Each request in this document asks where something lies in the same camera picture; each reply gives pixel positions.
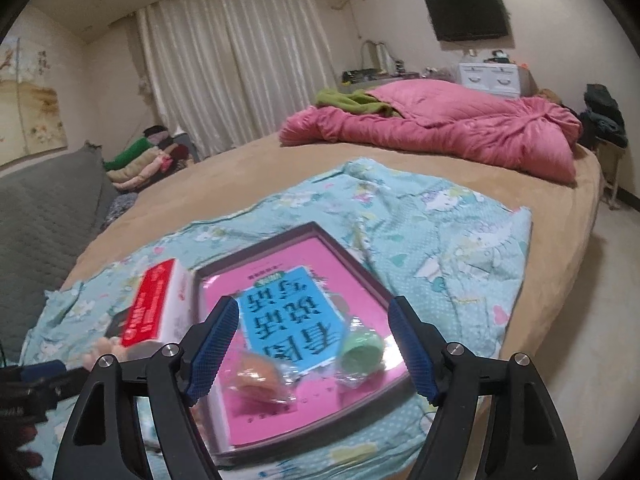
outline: green blanket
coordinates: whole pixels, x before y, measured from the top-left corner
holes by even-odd
[[[342,94],[334,88],[324,88],[316,96],[316,106],[318,108],[334,106],[354,115],[378,114],[383,117],[401,117],[391,105],[365,94],[364,90]]]
[[[121,170],[135,158],[146,152],[153,144],[146,137],[140,137],[136,142],[130,145],[120,155],[113,160],[105,160],[103,162],[104,169],[107,171]]]

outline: drawer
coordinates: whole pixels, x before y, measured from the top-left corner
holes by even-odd
[[[491,91],[501,93],[520,93],[520,73],[515,65],[492,66],[489,68]]]
[[[489,91],[492,84],[489,67],[460,64],[460,84],[474,90]]]
[[[500,97],[502,99],[519,99],[520,98],[520,94],[518,92],[498,92],[497,90],[491,90],[489,94],[495,95],[496,97]]]

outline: metal screw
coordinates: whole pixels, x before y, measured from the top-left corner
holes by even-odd
[[[173,357],[180,351],[180,347],[175,343],[169,343],[162,347],[162,355],[164,357]]]
[[[447,352],[451,355],[462,355],[465,352],[465,347],[460,343],[449,343],[447,345]]]
[[[513,356],[513,360],[520,366],[527,366],[531,362],[531,359],[529,359],[529,356],[526,354],[516,354]]]
[[[98,359],[98,366],[100,368],[109,368],[113,364],[113,356],[110,354],[103,355]]]

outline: white drawer cabinet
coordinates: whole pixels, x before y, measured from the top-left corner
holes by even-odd
[[[505,63],[460,63],[460,84],[506,98],[530,95],[529,72]]]

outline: wrapped candy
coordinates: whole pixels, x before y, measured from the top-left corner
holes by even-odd
[[[289,361],[242,351],[228,387],[250,399],[288,404],[296,400],[299,378],[298,369]]]
[[[335,380],[338,384],[357,388],[382,366],[385,342],[380,334],[364,326],[360,318],[347,323],[336,358]]]

